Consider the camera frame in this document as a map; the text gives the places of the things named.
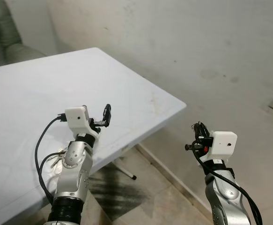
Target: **black wire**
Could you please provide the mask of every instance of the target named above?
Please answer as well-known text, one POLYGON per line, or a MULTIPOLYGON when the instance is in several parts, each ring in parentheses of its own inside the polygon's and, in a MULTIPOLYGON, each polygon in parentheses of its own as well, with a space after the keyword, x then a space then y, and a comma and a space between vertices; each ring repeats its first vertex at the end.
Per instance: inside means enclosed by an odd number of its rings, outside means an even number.
POLYGON ((52 125, 52 123, 54 123, 55 121, 60 120, 60 116, 56 117, 55 119, 53 119, 44 129, 44 131, 42 132, 41 136, 39 137, 39 140, 37 142, 37 145, 35 147, 35 151, 34 151, 34 161, 35 161, 35 166, 37 168, 37 174, 39 175, 39 165, 38 165, 38 159, 37 159, 37 151, 38 151, 38 147, 39 144, 41 143, 41 140, 43 138, 43 136, 45 135, 46 131, 48 130, 48 128, 52 125))
POLYGON ((238 186, 237 184, 235 184, 235 183, 231 182, 230 180, 228 180, 227 178, 219 175, 218 173, 211 170, 207 165, 205 165, 202 162, 202 160, 199 158, 198 154, 195 151, 194 145, 196 143, 198 143, 198 142, 194 141, 192 143, 192 152, 193 152, 196 160, 201 164, 202 167, 204 167, 204 169, 206 169, 208 172, 210 172, 213 176, 216 176, 216 177, 222 179, 223 181, 227 182, 229 185, 235 187, 240 193, 242 193, 248 199, 248 202, 250 204, 250 208, 252 210, 252 213, 253 213, 256 224, 257 225, 262 225, 262 217, 261 217, 261 214, 259 212, 259 209, 258 209, 257 205, 254 203, 253 199, 249 196, 249 194, 243 188, 238 186))
POLYGON ((55 156, 55 155, 63 155, 63 154, 64 154, 64 152, 51 153, 50 155, 46 156, 46 157, 43 159, 43 161, 42 161, 42 163, 41 163, 41 166, 40 166, 40 168, 39 168, 38 180, 39 180, 39 183, 40 183, 42 189, 44 190, 44 192, 45 192, 45 194, 46 194, 46 196, 47 196, 47 199, 48 199, 48 201, 50 202, 51 205, 53 204, 53 199, 54 199, 54 197, 53 197, 53 195, 48 191, 48 189, 46 188, 46 185, 45 185, 45 183, 44 183, 44 180, 43 180, 43 177, 42 177, 43 166, 44 166, 44 163, 46 162, 46 160, 47 160, 48 158, 50 158, 50 157, 52 157, 52 156, 55 156))

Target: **baseboard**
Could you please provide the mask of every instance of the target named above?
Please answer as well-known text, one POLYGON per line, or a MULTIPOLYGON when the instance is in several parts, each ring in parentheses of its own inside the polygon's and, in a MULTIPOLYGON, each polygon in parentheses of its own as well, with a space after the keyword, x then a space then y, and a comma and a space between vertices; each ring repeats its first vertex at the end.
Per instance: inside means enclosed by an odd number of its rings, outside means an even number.
POLYGON ((165 176, 208 220, 212 218, 211 211, 176 175, 174 175, 159 159, 148 151, 142 144, 135 148, 147 159, 159 172, 165 176))

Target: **white wall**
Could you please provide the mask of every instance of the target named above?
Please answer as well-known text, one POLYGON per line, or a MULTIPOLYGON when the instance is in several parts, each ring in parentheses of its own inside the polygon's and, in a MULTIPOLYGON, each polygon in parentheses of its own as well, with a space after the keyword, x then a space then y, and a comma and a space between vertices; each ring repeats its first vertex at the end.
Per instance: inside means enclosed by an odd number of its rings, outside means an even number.
POLYGON ((206 205, 191 125, 238 134, 229 166, 273 224, 273 0, 48 0, 61 42, 99 47, 188 104, 144 145, 206 205))
POLYGON ((57 54, 46 0, 6 0, 25 45, 57 54))

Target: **white folding table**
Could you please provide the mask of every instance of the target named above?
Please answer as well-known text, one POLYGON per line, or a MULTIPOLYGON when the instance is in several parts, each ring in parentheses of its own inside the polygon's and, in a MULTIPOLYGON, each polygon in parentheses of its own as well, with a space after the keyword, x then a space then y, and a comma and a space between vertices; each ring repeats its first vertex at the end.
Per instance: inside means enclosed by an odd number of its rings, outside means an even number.
MULTIPOLYGON (((111 124, 103 128, 93 155, 94 173, 164 127, 186 107, 98 48, 90 48, 0 67, 0 224, 44 204, 34 164, 34 148, 45 126, 66 108, 87 105, 102 119, 111 105, 111 124)), ((46 155, 73 140, 66 123, 55 122, 38 150, 46 155)), ((56 187, 56 169, 44 180, 56 187)))

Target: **tiled floor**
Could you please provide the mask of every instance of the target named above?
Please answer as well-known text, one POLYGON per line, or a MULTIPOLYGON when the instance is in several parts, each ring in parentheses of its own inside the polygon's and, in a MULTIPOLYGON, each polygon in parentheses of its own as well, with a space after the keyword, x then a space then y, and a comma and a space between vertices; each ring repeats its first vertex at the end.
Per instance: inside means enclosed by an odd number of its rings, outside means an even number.
MULTIPOLYGON (((137 176, 137 180, 115 172, 112 166, 94 174, 93 186, 90 187, 94 194, 89 192, 84 204, 82 225, 212 224, 136 149, 124 154, 121 161, 126 169, 137 176), (104 201, 104 188, 114 190, 105 195, 107 201, 104 201)), ((49 213, 50 205, 47 205, 22 224, 42 225, 49 213)))

